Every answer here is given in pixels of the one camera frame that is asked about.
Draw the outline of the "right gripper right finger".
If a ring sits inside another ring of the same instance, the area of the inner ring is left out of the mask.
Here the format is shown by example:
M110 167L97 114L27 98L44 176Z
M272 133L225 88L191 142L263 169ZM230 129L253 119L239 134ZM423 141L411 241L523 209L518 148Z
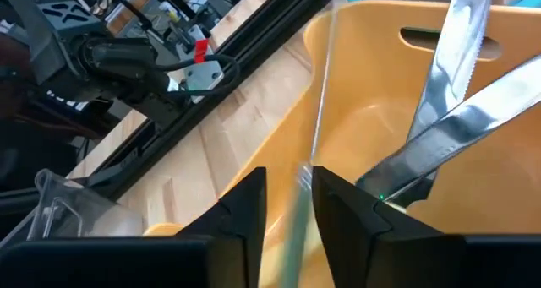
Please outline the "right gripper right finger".
M314 214L337 287L538 287L538 234L447 234L323 166Z

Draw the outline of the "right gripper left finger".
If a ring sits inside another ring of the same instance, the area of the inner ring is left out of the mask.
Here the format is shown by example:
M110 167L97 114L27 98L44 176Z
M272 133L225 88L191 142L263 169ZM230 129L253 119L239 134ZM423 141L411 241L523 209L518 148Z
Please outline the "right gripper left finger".
M173 236L22 242L1 256L3 287L256 287L266 220L257 167Z

